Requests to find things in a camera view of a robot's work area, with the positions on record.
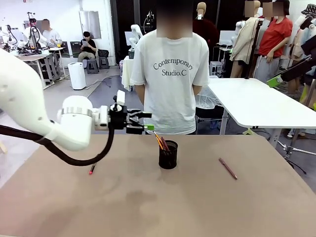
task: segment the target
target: tabletop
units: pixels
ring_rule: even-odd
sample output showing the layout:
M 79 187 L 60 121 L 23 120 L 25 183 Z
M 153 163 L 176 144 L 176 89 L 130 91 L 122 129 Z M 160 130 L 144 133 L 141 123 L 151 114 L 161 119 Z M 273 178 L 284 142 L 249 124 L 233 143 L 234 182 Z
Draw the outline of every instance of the tabletop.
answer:
M 209 79 L 209 88 L 242 127 L 316 128 L 316 112 L 257 79 Z
M 60 50 L 62 50 L 62 49 L 64 49 L 64 48 L 58 48 L 58 47 L 52 47 L 52 48 L 49 48 L 48 50 L 49 51 L 60 51 Z
M 40 147 L 0 189 L 0 235 L 316 236 L 315 194 L 263 137 L 165 138 L 179 145 L 173 170 L 159 167 L 154 136 L 115 135 L 93 175 Z M 106 141 L 67 154 L 91 158 Z
M 47 54 L 36 54 L 36 55 L 30 55 L 30 56 L 16 56 L 18 59 L 22 61 L 36 61 L 42 58 L 47 57 Z
M 134 59 L 130 59 L 128 55 L 124 58 L 124 60 L 126 60 L 126 61 L 134 61 Z

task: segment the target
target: white t-shirt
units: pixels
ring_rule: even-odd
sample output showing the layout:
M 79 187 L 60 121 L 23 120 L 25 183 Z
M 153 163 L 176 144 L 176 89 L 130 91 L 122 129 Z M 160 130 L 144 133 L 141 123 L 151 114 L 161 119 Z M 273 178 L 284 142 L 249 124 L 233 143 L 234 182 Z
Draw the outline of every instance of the white t-shirt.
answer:
M 61 40 L 60 35 L 54 29 L 52 29 L 51 31 L 44 31 L 43 32 L 43 36 L 47 39 L 47 45 L 48 46 L 53 46 L 53 45 L 57 45 L 57 44 L 62 44 L 63 43 L 63 41 Z M 56 43 L 53 44 L 50 41 L 50 39 L 53 39 Z
M 143 36 L 136 45 L 131 83 L 145 84 L 144 111 L 153 114 L 159 134 L 189 134 L 195 131 L 196 101 L 192 85 L 207 85 L 208 46 L 192 38 L 157 38 L 157 31 Z

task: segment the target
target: woman in red shirt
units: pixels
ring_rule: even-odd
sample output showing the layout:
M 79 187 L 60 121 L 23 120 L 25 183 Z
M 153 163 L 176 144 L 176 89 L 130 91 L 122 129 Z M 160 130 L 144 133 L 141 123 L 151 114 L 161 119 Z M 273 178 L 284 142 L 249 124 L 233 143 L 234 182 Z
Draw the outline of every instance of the woman in red shirt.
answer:
M 273 14 L 277 15 L 260 42 L 259 54 L 254 77 L 264 83 L 277 74 L 279 60 L 283 54 L 283 48 L 288 43 L 292 34 L 293 23 L 286 16 L 289 15 L 289 0 L 276 0 L 273 4 Z

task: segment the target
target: gray floor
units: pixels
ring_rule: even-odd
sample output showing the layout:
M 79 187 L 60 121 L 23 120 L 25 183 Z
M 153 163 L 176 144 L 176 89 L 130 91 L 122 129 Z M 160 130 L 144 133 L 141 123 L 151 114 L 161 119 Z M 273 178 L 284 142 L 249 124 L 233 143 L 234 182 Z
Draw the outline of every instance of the gray floor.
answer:
M 104 80 L 106 82 L 100 84 L 95 91 L 89 96 L 92 104 L 95 108 L 100 107 L 101 105 L 109 105 L 113 103 L 113 96 L 117 93 L 117 90 L 123 90 L 126 92 L 126 105 L 128 108 L 138 108 L 143 109 L 142 104 L 140 103 L 138 96 L 135 91 L 127 92 L 123 89 L 121 85 L 121 79 L 119 76 L 113 76 Z M 219 134 L 218 129 L 211 130 L 209 127 L 209 122 L 201 122 L 198 127 L 198 133 L 201 135 L 205 134 Z M 226 134 L 239 134 L 246 131 L 245 128 L 240 127 L 235 123 L 235 121 L 231 118 L 227 125 Z M 117 134 L 124 134 L 125 131 L 116 131 Z M 269 135 L 263 132 L 258 132 L 258 134 L 269 138 Z M 280 141 L 284 144 L 289 145 L 290 140 L 285 138 L 284 136 L 280 137 Z M 298 140 L 296 143 L 296 148 L 307 150 L 310 152 L 316 152 L 316 141 L 315 140 Z M 277 146 L 277 151 L 284 155 L 285 151 L 283 151 L 280 145 Z M 297 163 L 304 170 L 307 171 L 305 175 L 301 170 L 295 168 L 295 170 L 299 173 L 299 175 L 306 181 L 306 183 L 311 187 L 311 189 L 316 192 L 316 157 L 308 154 L 297 153 L 294 152 L 291 161 Z

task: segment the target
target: red pencil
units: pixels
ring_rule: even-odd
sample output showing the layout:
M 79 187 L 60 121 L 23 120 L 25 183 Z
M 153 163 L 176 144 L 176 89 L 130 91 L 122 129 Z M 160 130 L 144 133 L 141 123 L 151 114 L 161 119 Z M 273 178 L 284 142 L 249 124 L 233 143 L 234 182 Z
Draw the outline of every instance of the red pencil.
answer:
M 221 162 L 221 164 L 227 169 L 227 171 L 232 175 L 232 177 L 234 178 L 234 179 L 238 179 L 237 178 L 237 176 L 233 173 L 233 171 L 228 167 L 228 165 L 226 165 L 226 163 L 225 163 L 225 161 L 222 159 L 222 158 L 219 158 L 218 159 L 220 162 Z
M 163 137 L 161 137 L 161 141 L 162 141 L 164 149 L 169 152 L 170 151 L 169 147 Z

